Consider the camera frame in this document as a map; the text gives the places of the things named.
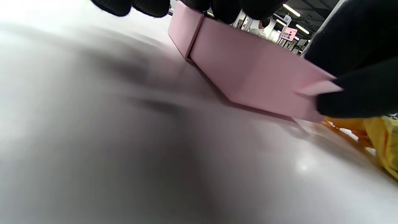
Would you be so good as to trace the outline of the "person's left hand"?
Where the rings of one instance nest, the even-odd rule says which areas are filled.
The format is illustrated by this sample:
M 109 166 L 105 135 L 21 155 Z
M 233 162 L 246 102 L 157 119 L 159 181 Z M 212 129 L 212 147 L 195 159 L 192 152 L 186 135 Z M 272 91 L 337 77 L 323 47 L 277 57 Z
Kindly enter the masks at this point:
M 288 0 L 182 0 L 196 11 L 213 10 L 215 19 L 232 24 L 240 11 L 264 20 Z M 170 0 L 91 0 L 101 10 L 118 17 L 133 7 L 151 17 L 164 17 Z M 317 96 L 320 114 L 357 119 L 397 113 L 397 0 L 347 0 L 324 29 L 315 35 L 304 58 L 337 79 L 343 91 Z M 381 31 L 368 33 L 368 26 Z

